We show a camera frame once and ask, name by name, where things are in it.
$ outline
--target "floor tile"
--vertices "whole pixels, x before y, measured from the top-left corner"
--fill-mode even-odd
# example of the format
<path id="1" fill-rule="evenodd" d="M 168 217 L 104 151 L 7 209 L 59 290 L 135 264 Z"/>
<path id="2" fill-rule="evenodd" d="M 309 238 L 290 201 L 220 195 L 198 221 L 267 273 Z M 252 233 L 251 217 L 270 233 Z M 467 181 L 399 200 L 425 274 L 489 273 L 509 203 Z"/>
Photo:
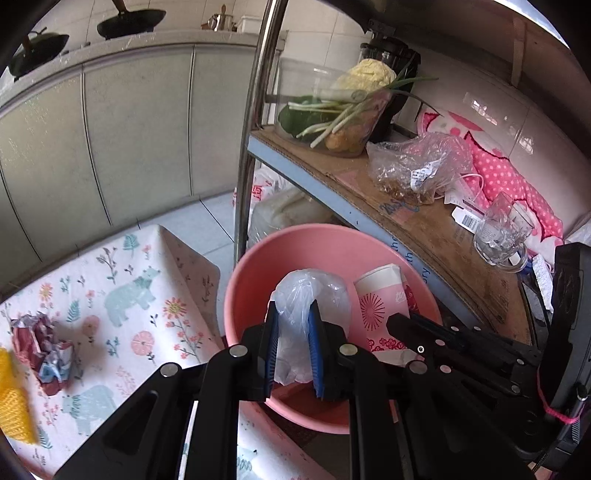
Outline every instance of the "floor tile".
<path id="1" fill-rule="evenodd" d="M 205 208 L 213 215 L 232 240 L 234 239 L 233 197 L 234 192 L 227 192 L 202 200 Z"/>
<path id="2" fill-rule="evenodd" d="M 220 327 L 220 334 L 223 336 L 226 335 L 226 329 L 223 324 L 223 302 L 226 298 L 226 289 L 234 268 L 234 244 L 218 248 L 204 256 L 220 269 L 220 284 L 217 290 L 216 305 L 217 323 Z"/>
<path id="3" fill-rule="evenodd" d="M 319 433 L 303 450 L 336 480 L 349 478 L 349 435 Z"/>
<path id="4" fill-rule="evenodd" d="M 140 228 L 159 224 L 180 238 L 190 248 L 206 254 L 232 240 L 201 202 L 195 202 L 139 224 Z"/>

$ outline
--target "plastic bag of food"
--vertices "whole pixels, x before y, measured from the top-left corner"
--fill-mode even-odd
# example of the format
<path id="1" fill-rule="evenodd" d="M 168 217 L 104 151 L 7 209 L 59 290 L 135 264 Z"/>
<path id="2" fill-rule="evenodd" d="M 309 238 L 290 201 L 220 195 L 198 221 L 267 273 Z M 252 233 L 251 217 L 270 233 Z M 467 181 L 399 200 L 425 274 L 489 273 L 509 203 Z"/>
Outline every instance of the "plastic bag of food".
<path id="1" fill-rule="evenodd" d="M 467 142 L 426 132 L 401 143 L 368 143 L 369 176 L 380 190 L 410 205 L 433 203 L 435 192 L 472 171 Z"/>
<path id="2" fill-rule="evenodd" d="M 287 188 L 255 205 L 248 229 L 248 247 L 292 225 L 326 223 L 332 212 L 296 187 Z"/>
<path id="3" fill-rule="evenodd" d="M 275 381 L 282 385 L 312 381 L 308 346 L 308 313 L 318 301 L 324 322 L 339 325 L 349 333 L 351 302 L 345 281 L 338 275 L 312 268 L 295 270 L 279 282 L 271 294 L 279 314 L 279 342 Z"/>

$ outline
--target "pink polka dot cloth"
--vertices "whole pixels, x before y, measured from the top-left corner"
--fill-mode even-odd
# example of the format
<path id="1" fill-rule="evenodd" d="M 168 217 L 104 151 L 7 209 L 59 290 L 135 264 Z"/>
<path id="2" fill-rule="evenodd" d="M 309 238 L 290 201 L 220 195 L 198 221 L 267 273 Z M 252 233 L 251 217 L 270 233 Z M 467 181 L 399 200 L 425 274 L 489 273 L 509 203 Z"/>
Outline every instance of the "pink polka dot cloth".
<path id="1" fill-rule="evenodd" d="M 472 150 L 473 166 L 471 172 L 482 175 L 484 187 L 476 201 L 478 206 L 487 209 L 500 192 L 505 192 L 522 204 L 534 229 L 525 244 L 530 255 L 541 254 L 554 265 L 554 250 L 562 245 L 563 225 L 552 208 L 540 193 L 511 164 L 503 154 L 501 146 L 481 127 L 468 119 L 445 110 L 441 114 L 425 108 L 418 117 L 418 132 L 442 132 L 462 137 Z M 480 190 L 478 177 L 465 178 L 466 184 L 474 194 Z"/>

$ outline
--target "cardboard sheet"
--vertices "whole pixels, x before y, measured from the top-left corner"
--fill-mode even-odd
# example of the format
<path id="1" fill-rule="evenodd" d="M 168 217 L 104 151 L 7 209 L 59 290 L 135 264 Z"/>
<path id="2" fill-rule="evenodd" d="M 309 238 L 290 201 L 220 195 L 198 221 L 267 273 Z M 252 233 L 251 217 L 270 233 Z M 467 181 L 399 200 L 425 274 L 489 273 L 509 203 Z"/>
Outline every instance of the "cardboard sheet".
<path id="1" fill-rule="evenodd" d="M 338 158 L 299 147 L 272 127 L 253 135 L 341 195 L 421 258 L 478 318 L 508 338 L 530 344 L 530 329 L 516 274 L 483 261 L 473 236 L 455 223 L 453 205 L 442 200 L 406 205 L 376 188 L 367 174 L 368 158 Z"/>

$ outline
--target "crumpled wrapper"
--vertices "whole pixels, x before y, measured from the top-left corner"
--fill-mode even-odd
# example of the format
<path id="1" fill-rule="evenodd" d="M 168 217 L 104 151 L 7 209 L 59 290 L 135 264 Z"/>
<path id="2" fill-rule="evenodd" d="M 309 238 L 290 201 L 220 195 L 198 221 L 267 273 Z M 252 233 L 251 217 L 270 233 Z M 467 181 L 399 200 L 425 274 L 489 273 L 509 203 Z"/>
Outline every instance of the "crumpled wrapper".
<path id="1" fill-rule="evenodd" d="M 28 365 L 46 395 L 58 393 L 67 384 L 74 348 L 58 340 L 47 315 L 23 315 L 11 320 L 12 345 L 21 363 Z"/>

